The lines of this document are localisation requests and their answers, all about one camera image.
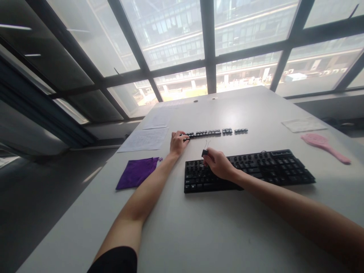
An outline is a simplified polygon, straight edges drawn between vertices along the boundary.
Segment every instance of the forearm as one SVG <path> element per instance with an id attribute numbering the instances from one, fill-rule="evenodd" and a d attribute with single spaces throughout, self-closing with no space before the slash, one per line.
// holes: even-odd
<path id="1" fill-rule="evenodd" d="M 154 172 L 136 189 L 118 217 L 144 222 L 157 203 L 177 159 L 177 155 L 168 154 Z"/>
<path id="2" fill-rule="evenodd" d="M 232 179 L 351 269 L 364 257 L 364 229 L 327 206 L 237 171 Z"/>

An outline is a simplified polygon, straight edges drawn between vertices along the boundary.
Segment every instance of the window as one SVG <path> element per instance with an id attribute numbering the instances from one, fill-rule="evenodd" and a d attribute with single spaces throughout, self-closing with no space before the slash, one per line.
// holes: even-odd
<path id="1" fill-rule="evenodd" d="M 285 97 L 333 90 L 363 47 L 360 34 L 292 49 L 276 92 Z"/>
<path id="2" fill-rule="evenodd" d="M 158 102 L 148 80 L 110 87 L 108 90 L 132 118 L 147 115 Z"/>
<path id="3" fill-rule="evenodd" d="M 355 6 L 359 4 L 353 16 L 364 14 L 363 0 L 315 0 L 305 28 L 331 23 L 349 18 Z"/>
<path id="4" fill-rule="evenodd" d="M 70 96 L 69 99 L 95 122 L 122 119 L 119 112 L 100 90 Z"/>
<path id="5" fill-rule="evenodd" d="M 364 69 L 349 84 L 348 88 L 364 86 Z"/>
<path id="6" fill-rule="evenodd" d="M 69 114 L 74 120 L 76 120 L 79 124 L 85 124 L 89 121 L 82 116 L 75 108 L 73 108 L 68 102 L 64 99 L 55 99 L 54 102 L 58 104 L 67 114 Z"/>
<path id="7" fill-rule="evenodd" d="M 155 82 L 163 101 L 207 95 L 205 68 L 155 78 Z"/>
<path id="8" fill-rule="evenodd" d="M 262 85 L 270 87 L 281 52 L 216 65 L 217 93 Z"/>
<path id="9" fill-rule="evenodd" d="M 199 0 L 121 2 L 150 70 L 205 58 Z"/>
<path id="10" fill-rule="evenodd" d="M 0 36 L 60 90 L 93 84 L 25 1 L 2 1 L 0 22 Z"/>
<path id="11" fill-rule="evenodd" d="M 103 76 L 139 69 L 107 1 L 47 1 Z"/>
<path id="12" fill-rule="evenodd" d="M 214 0 L 216 56 L 285 40 L 298 1 Z"/>

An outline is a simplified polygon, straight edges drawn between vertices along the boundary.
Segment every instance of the left hand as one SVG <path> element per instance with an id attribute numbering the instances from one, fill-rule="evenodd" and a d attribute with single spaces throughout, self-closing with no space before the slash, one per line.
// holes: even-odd
<path id="1" fill-rule="evenodd" d="M 169 148 L 169 153 L 172 154 L 172 155 L 176 155 L 178 157 L 183 153 L 186 146 L 190 142 L 190 138 L 188 136 L 186 136 L 186 135 L 179 136 L 180 134 L 185 134 L 185 132 L 184 131 L 177 131 L 177 132 L 172 133 L 171 145 L 170 145 L 170 148 Z"/>

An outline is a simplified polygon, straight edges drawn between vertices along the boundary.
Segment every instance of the table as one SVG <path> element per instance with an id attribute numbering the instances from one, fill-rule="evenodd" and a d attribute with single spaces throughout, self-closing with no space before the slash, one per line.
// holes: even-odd
<path id="1" fill-rule="evenodd" d="M 248 134 L 209 138 L 210 147 L 227 156 L 291 149 L 317 183 L 288 188 L 364 226 L 364 146 L 330 126 L 318 132 L 352 160 L 347 166 L 307 145 L 300 139 L 304 133 L 291 133 L 281 121 L 311 115 L 262 86 L 188 98 L 181 103 L 170 120 L 162 148 L 116 153 L 109 159 L 18 272 L 86 272 L 134 192 L 115 191 L 128 160 L 165 157 L 169 136 L 176 130 L 248 128 Z M 136 130 L 141 130 L 160 106 L 154 107 Z M 138 272 L 346 270 L 246 191 L 185 195 L 184 163 L 200 159 L 205 143 L 205 138 L 191 140 L 172 170 L 143 228 Z"/>

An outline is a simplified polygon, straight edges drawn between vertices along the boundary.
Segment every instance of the brush handle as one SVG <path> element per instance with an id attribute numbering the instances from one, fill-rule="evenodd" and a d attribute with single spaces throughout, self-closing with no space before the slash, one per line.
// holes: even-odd
<path id="1" fill-rule="evenodd" d="M 348 159 L 346 156 L 342 155 L 338 151 L 336 151 L 334 148 L 332 148 L 329 144 L 322 145 L 322 148 L 331 153 L 334 157 L 336 157 L 340 162 L 344 164 L 350 164 L 351 160 Z"/>

